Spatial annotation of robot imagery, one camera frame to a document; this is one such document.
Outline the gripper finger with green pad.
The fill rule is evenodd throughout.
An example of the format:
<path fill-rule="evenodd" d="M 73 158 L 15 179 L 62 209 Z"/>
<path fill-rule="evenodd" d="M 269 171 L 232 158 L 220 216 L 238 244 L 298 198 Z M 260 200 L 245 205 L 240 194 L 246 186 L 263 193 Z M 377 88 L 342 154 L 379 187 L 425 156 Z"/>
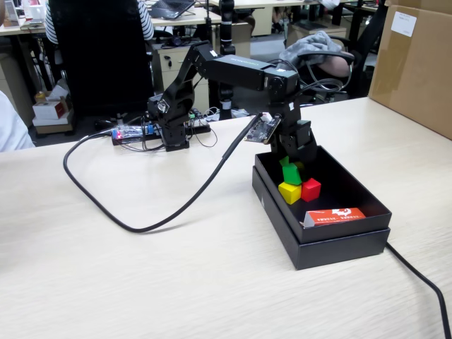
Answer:
<path fill-rule="evenodd" d="M 282 145 L 279 143 L 271 143 L 271 152 L 281 167 L 289 165 L 290 159 Z"/>

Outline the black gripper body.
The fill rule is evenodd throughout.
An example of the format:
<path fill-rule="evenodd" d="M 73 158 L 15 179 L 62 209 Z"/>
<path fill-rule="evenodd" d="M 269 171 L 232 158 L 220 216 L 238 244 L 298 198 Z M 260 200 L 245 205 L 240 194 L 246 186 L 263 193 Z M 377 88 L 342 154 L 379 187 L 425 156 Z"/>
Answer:
<path fill-rule="evenodd" d="M 272 101 L 270 115 L 280 118 L 280 122 L 270 138 L 271 148 L 279 148 L 279 145 L 283 144 L 301 148 L 313 141 L 311 122 L 302 119 L 298 97 L 290 97 L 284 102 Z"/>

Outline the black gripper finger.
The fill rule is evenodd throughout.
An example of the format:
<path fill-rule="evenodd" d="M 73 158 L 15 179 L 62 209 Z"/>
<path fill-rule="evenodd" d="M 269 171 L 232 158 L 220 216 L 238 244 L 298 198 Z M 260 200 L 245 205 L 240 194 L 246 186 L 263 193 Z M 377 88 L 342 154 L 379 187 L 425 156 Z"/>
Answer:
<path fill-rule="evenodd" d="M 307 140 L 298 140 L 295 153 L 291 156 L 294 161 L 300 161 L 304 165 L 315 161 L 317 155 L 317 143 L 314 136 Z"/>

